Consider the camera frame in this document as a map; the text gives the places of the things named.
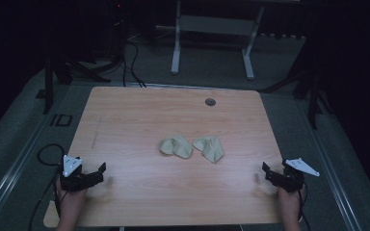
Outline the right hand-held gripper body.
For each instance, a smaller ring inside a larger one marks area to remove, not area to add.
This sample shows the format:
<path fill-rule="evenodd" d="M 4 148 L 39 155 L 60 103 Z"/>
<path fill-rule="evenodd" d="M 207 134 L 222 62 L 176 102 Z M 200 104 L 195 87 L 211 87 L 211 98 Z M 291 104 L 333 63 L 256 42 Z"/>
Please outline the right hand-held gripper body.
<path fill-rule="evenodd" d="M 302 158 L 283 160 L 282 165 L 284 169 L 281 187 L 289 193 L 303 188 L 305 174 L 320 176 L 320 172 L 307 164 Z"/>

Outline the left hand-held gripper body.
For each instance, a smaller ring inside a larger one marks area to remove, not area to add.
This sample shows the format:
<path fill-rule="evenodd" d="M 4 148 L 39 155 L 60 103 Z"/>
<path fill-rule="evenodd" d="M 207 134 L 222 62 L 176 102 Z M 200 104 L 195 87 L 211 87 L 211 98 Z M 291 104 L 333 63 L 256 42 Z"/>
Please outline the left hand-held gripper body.
<path fill-rule="evenodd" d="M 60 171 L 60 182 L 63 190 L 68 192 L 79 192 L 87 189 L 87 179 L 82 175 L 83 160 L 79 157 L 68 157 L 65 155 Z"/>

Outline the person's left hand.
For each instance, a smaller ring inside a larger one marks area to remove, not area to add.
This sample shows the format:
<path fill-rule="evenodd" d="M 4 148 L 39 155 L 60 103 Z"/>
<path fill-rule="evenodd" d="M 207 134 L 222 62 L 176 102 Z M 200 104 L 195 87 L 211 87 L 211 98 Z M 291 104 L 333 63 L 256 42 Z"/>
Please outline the person's left hand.
<path fill-rule="evenodd" d="M 56 182 L 57 196 L 61 213 L 80 212 L 86 201 L 87 189 L 78 192 L 68 192 L 62 189 L 61 182 Z"/>

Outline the person's right hand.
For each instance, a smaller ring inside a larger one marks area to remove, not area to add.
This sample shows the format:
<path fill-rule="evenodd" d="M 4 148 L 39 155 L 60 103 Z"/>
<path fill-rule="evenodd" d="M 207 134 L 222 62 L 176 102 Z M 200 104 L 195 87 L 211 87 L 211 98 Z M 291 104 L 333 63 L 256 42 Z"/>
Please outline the person's right hand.
<path fill-rule="evenodd" d="M 301 196 L 298 191 L 287 192 L 284 188 L 278 187 L 277 197 L 283 215 L 297 215 L 301 210 Z"/>

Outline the black metal stand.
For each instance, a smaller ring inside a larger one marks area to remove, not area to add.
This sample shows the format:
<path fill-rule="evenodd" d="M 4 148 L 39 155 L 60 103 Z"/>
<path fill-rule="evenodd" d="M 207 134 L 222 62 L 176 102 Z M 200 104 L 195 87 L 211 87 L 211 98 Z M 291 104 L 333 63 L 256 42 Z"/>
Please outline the black metal stand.
<path fill-rule="evenodd" d="M 258 92 L 270 93 L 298 81 L 297 86 L 293 90 L 293 96 L 295 99 L 304 99 L 309 94 L 307 119 L 311 128 L 316 130 L 316 115 L 320 112 L 318 99 L 321 97 L 319 89 L 323 69 L 324 65 L 322 63 L 311 64 L 296 74 L 289 73 L 285 79 L 264 89 L 259 89 Z"/>
<path fill-rule="evenodd" d="M 65 54 L 59 53 L 47 56 L 44 63 L 44 89 L 40 90 L 37 98 L 44 99 L 44 110 L 43 113 L 47 115 L 51 110 L 54 101 L 54 77 L 56 74 L 58 80 L 69 85 L 71 83 L 71 77 L 66 74 L 68 68 L 76 69 L 81 73 L 82 76 L 86 76 L 96 82 L 109 83 L 109 80 L 100 77 L 99 73 L 109 70 L 116 66 L 117 62 L 111 61 L 109 64 L 88 68 L 83 64 L 73 60 L 71 57 Z"/>

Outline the dark equipment with red light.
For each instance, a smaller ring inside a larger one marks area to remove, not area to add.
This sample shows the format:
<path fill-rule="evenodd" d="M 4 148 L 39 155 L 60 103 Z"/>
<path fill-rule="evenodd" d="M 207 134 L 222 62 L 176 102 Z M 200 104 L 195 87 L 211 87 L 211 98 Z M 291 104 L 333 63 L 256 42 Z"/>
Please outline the dark equipment with red light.
<path fill-rule="evenodd" d="M 111 61 L 119 63 L 126 46 L 129 7 L 126 0 L 108 0 L 111 14 Z"/>

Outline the aluminium floor rail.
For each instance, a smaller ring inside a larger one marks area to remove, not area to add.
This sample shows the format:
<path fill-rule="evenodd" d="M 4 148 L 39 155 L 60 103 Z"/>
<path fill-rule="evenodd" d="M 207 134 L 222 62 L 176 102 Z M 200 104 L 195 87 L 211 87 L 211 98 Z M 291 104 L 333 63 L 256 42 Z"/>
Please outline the aluminium floor rail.
<path fill-rule="evenodd" d="M 25 230 L 35 214 L 47 183 L 36 150 L 58 116 L 11 114 L 0 122 L 0 230 Z"/>
<path fill-rule="evenodd" d="M 334 197 L 341 217 L 343 218 L 343 221 L 347 227 L 347 230 L 362 231 L 352 203 L 350 202 L 349 197 L 344 190 L 335 169 L 333 168 L 327 149 L 324 146 L 317 130 L 314 129 L 310 122 L 307 120 L 306 113 L 304 111 L 304 104 L 297 101 L 296 105 L 300 112 L 301 118 L 304 121 L 304 124 L 307 127 L 307 130 L 309 131 L 313 142 L 315 143 L 321 168 L 324 171 L 324 175 L 329 183 L 331 193 Z"/>

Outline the white metal table frame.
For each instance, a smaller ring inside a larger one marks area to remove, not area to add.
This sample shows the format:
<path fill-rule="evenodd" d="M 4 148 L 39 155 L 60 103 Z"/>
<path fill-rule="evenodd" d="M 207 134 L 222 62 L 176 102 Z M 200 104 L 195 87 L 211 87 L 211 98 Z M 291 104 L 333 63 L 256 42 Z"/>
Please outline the white metal table frame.
<path fill-rule="evenodd" d="M 209 16 L 197 16 L 183 14 L 181 12 L 181 0 L 176 0 L 175 11 L 175 38 L 172 54 L 171 74 L 177 74 L 180 66 L 182 32 L 199 32 L 208 34 L 223 34 L 233 36 L 246 36 L 249 38 L 248 45 L 241 50 L 246 78 L 254 79 L 253 66 L 251 64 L 251 51 L 257 36 L 259 24 L 265 8 L 259 7 L 255 20 L 233 19 Z"/>

